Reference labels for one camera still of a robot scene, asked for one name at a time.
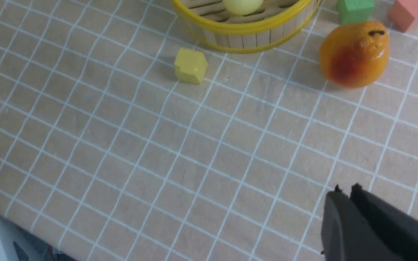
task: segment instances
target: green cube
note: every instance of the green cube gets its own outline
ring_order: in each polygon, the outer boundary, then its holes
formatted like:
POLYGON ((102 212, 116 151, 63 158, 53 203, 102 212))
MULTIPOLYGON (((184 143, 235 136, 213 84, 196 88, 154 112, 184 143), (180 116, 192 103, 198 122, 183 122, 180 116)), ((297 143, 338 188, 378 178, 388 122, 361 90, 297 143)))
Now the green cube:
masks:
POLYGON ((342 25, 368 20, 375 5, 373 0, 338 0, 336 9, 342 25))

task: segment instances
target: fake fruit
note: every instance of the fake fruit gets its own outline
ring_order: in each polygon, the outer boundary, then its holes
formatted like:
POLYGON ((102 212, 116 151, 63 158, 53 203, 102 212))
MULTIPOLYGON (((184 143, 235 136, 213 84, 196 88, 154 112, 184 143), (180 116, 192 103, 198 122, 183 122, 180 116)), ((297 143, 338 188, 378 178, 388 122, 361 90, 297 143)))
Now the fake fruit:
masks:
POLYGON ((249 15, 254 13, 264 0, 223 0, 227 11, 234 15, 249 15))
POLYGON ((320 70, 332 83, 360 88, 376 81, 390 57, 388 32, 377 21, 342 25, 320 47, 320 70))

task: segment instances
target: fruit stem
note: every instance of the fruit stem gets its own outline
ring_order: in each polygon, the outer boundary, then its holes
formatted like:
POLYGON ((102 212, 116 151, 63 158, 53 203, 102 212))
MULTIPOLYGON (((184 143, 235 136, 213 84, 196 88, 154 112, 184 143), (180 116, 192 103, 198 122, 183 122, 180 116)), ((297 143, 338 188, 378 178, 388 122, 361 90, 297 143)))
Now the fruit stem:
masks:
POLYGON ((385 35, 385 31, 383 31, 383 30, 373 30, 373 31, 369 32, 370 36, 375 36, 376 34, 385 35))

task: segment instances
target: cube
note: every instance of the cube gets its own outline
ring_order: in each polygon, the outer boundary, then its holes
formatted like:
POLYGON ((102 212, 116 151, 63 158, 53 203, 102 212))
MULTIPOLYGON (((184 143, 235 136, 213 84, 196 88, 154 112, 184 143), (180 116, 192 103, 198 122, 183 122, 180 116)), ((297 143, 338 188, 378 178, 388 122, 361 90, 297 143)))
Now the cube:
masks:
POLYGON ((418 26, 418 0, 396 0, 388 17, 402 32, 418 26))
POLYGON ((175 75, 179 80, 192 84, 202 84, 208 62, 204 53, 180 48, 175 59, 175 75))
POLYGON ((373 0, 338 0, 336 9, 342 25, 368 20, 375 4, 373 0))

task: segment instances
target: yellow rim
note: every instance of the yellow rim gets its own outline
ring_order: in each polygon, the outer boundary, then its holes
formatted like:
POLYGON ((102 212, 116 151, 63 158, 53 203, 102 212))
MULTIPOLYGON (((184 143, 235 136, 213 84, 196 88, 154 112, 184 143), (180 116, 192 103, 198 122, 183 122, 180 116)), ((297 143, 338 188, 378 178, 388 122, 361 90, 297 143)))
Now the yellow rim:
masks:
POLYGON ((273 29, 279 25, 286 23, 288 20, 294 18, 299 12, 306 8, 313 0, 299 0, 292 7, 279 13, 278 15, 269 17, 262 21, 246 23, 246 24, 226 24, 218 23, 207 18, 201 17, 184 6, 180 0, 173 0, 176 13, 183 14, 186 18, 200 27, 220 34, 254 34, 266 30, 273 29))
POLYGON ((284 38, 275 41, 273 43, 270 43, 268 45, 265 46, 259 46, 259 47, 254 47, 254 48, 230 48, 230 47, 223 47, 223 46, 218 46, 218 45, 214 45, 209 43, 208 41, 206 41, 204 38, 201 38, 199 35, 197 35, 196 33, 193 32, 193 30, 191 28, 188 27, 188 25, 186 23, 184 23, 183 21, 182 24, 184 25, 184 27, 186 27, 186 29, 191 33, 191 35, 193 35, 193 37, 195 37, 196 39, 198 39, 200 42, 204 43, 205 45, 209 46, 210 48, 219 50, 219 51, 223 51, 226 53, 237 53, 237 54, 247 54, 247 53, 258 53, 260 51, 265 51, 268 49, 272 49, 276 46, 281 45, 282 43, 290 40, 292 37, 294 37, 297 33, 299 33, 301 31, 301 29, 309 22, 309 20, 314 16, 315 11, 317 10, 317 7, 319 7, 321 0, 317 1, 317 4, 315 5, 314 9, 312 10, 312 13, 301 23, 301 25, 295 29, 295 31, 293 31, 292 33, 290 33, 289 35, 285 36, 284 38))

